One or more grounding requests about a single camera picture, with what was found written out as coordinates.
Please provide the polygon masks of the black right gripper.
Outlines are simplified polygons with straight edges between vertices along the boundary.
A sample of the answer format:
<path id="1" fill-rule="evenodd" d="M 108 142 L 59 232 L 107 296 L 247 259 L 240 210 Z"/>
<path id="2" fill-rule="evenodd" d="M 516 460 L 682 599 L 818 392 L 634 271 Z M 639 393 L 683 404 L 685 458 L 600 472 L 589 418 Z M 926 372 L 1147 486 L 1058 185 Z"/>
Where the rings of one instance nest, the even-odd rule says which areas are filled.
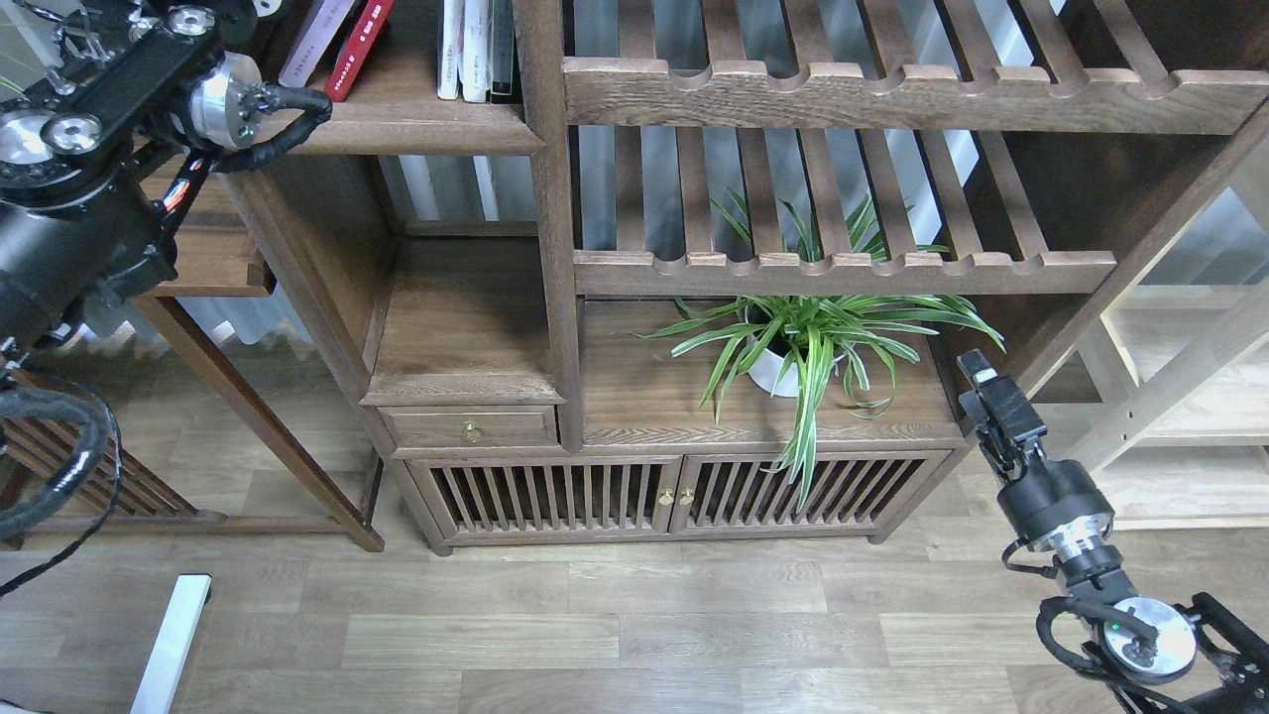
<path id="1" fill-rule="evenodd" d="M 1042 453 L 1047 425 L 1015 380 L 997 375 L 980 349 L 962 353 L 956 361 L 972 386 L 962 394 L 962 407 L 975 421 L 983 457 L 1003 482 L 1022 478 L 1028 458 Z"/>

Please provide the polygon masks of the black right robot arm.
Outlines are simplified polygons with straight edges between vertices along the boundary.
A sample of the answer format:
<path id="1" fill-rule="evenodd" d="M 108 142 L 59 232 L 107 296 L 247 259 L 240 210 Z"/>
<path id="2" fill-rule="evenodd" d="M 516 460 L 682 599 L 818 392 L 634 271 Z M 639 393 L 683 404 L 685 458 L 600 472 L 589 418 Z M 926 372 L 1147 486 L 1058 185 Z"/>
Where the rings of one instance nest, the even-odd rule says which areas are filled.
<path id="1" fill-rule="evenodd" d="M 1266 711 L 1266 642 L 1211 595 L 1189 606 L 1140 595 L 1107 542 L 1114 511 L 1093 476 L 1047 455 L 1044 421 L 982 353 L 961 354 L 958 367 L 972 386 L 961 406 L 1016 531 L 1003 563 L 1019 548 L 1053 554 L 1049 566 L 1027 568 L 1062 591 L 1036 619 L 1049 654 L 1105 684 L 1128 713 Z"/>

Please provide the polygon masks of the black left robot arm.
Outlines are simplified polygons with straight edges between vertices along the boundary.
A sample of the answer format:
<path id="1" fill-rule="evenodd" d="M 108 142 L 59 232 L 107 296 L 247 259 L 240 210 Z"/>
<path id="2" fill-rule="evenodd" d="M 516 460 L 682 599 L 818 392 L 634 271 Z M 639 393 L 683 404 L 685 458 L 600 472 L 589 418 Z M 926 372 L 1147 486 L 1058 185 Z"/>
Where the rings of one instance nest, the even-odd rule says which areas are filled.
<path id="1" fill-rule="evenodd" d="M 72 334 L 88 298 L 119 302 L 176 276 L 175 233 L 209 172 L 266 166 L 332 113 L 312 88 L 263 81 L 237 55 L 250 1 L 85 1 L 52 24 L 60 65 L 3 103 L 3 416 L 74 424 L 44 487 L 3 510 L 3 536 L 58 514 L 107 451 L 110 408 L 18 386 L 30 353 Z"/>

